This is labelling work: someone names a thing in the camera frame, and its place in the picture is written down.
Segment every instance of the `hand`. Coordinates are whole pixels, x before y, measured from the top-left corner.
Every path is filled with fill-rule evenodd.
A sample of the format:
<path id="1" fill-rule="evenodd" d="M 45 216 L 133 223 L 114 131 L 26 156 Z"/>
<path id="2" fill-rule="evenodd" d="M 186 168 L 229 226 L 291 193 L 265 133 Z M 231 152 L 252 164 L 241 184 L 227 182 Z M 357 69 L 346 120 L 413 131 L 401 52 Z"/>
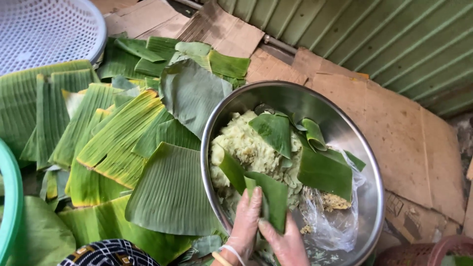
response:
<path id="1" fill-rule="evenodd" d="M 265 220 L 260 220 L 258 227 L 271 245 L 281 266 L 310 266 L 302 237 L 290 211 L 286 216 L 286 233 L 284 235 L 278 234 L 273 226 Z"/>
<path id="2" fill-rule="evenodd" d="M 226 243 L 226 245 L 233 247 L 244 261 L 248 260 L 253 251 L 254 239 L 258 231 L 262 195 L 261 188 L 257 186 L 254 188 L 250 200 L 245 189 L 236 207 L 235 223 Z"/>

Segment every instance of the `red plastic basket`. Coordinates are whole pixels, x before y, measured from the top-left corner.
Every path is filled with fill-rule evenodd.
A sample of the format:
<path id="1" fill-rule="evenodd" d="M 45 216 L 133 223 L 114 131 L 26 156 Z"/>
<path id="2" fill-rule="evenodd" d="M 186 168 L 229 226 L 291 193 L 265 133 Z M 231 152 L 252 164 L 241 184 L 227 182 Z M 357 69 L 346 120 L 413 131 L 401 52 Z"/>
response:
<path id="1" fill-rule="evenodd" d="M 374 266 L 440 266 L 447 254 L 473 256 L 473 239 L 455 235 L 438 243 L 392 247 L 377 257 Z"/>

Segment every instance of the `green corrugated metal sheet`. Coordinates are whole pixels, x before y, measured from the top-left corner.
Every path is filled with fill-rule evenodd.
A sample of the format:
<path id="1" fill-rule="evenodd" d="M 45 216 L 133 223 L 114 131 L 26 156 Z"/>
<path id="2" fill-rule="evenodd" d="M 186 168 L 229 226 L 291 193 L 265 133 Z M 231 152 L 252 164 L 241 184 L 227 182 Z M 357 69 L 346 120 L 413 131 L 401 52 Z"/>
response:
<path id="1" fill-rule="evenodd" d="M 451 116 L 473 105 L 473 0 L 219 0 L 287 44 Z"/>

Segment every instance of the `stainless steel bowl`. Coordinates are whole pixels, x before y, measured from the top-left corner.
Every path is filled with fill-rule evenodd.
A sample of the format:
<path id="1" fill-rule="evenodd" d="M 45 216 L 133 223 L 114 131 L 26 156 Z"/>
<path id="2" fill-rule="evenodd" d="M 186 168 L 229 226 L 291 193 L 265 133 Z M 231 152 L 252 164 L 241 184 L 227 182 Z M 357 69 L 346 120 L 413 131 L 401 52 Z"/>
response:
<path id="1" fill-rule="evenodd" d="M 219 134 L 220 128 L 230 121 L 230 113 L 242 114 L 260 104 L 295 113 L 295 121 L 304 117 L 314 120 L 320 125 L 327 143 L 352 152 L 367 164 L 362 172 L 367 181 L 358 188 L 359 229 L 354 250 L 323 251 L 311 243 L 308 235 L 304 236 L 307 238 L 304 239 L 306 248 L 311 250 L 308 253 L 312 265 L 360 265 L 373 250 L 384 220 L 384 188 L 378 164 L 363 134 L 340 108 L 324 96 L 294 83 L 262 81 L 245 85 L 223 99 L 210 115 L 202 138 L 201 171 L 207 196 L 218 219 L 230 233 L 232 221 L 222 211 L 210 181 L 210 142 Z"/>

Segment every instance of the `plastic bag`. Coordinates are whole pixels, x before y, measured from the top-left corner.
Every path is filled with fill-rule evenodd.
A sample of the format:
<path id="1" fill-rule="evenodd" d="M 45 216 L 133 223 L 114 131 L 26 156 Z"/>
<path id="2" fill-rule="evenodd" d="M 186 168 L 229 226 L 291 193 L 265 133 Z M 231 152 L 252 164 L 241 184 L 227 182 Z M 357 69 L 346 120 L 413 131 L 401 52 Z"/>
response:
<path id="1" fill-rule="evenodd" d="M 357 189 L 366 178 L 356 169 L 343 150 L 331 147 L 343 154 L 353 172 L 351 207 L 346 210 L 324 211 L 319 190 L 304 187 L 300 210 L 304 220 L 312 229 L 311 238 L 319 248 L 326 250 L 351 251 L 358 235 L 358 195 Z"/>

